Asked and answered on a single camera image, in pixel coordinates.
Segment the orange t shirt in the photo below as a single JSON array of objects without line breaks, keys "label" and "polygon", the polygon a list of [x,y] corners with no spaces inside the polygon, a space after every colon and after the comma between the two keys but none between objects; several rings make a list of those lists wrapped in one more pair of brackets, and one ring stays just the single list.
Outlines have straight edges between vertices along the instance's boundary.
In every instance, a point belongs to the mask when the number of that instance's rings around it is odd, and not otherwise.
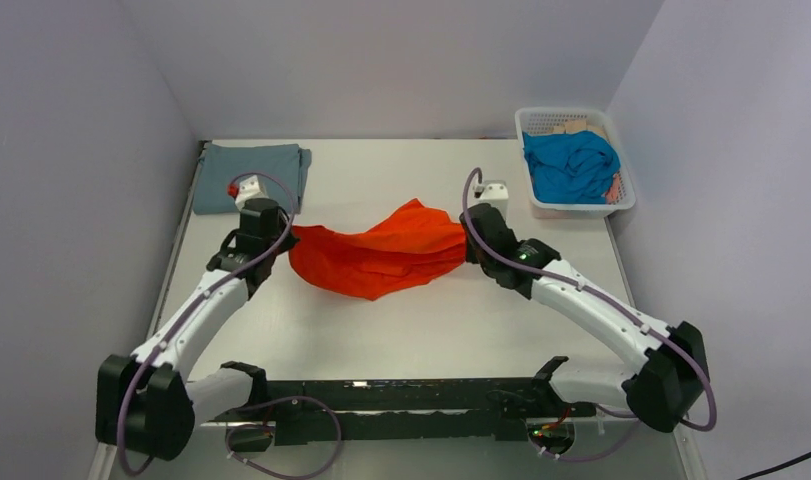
[{"label": "orange t shirt", "polygon": [[295,226],[288,252],[293,271],[322,290],[374,301],[426,285],[465,261],[461,224],[414,198],[362,233]]}]

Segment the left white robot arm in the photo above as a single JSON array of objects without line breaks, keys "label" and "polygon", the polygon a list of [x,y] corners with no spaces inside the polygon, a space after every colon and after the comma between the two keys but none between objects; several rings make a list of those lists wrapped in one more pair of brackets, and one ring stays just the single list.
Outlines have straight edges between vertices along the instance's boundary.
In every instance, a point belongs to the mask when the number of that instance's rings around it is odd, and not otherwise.
[{"label": "left white robot arm", "polygon": [[227,362],[199,381],[189,375],[222,326],[270,277],[277,256],[296,242],[276,201],[246,201],[238,227],[180,309],[130,355],[110,355],[100,365],[97,440],[169,461],[199,425],[263,398],[265,371],[242,362]]}]

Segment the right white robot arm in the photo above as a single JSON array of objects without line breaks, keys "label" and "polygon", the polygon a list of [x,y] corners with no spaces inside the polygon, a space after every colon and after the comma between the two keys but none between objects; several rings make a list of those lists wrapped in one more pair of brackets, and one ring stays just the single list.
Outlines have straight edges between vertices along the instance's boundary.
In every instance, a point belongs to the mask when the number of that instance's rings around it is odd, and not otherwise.
[{"label": "right white robot arm", "polygon": [[685,424],[699,397],[713,398],[704,340],[692,324],[673,327],[632,309],[547,244],[517,239],[489,204],[467,208],[460,220],[467,262],[500,287],[560,313],[620,359],[603,365],[553,359],[537,377],[552,396],[564,404],[623,408],[662,433]]}]

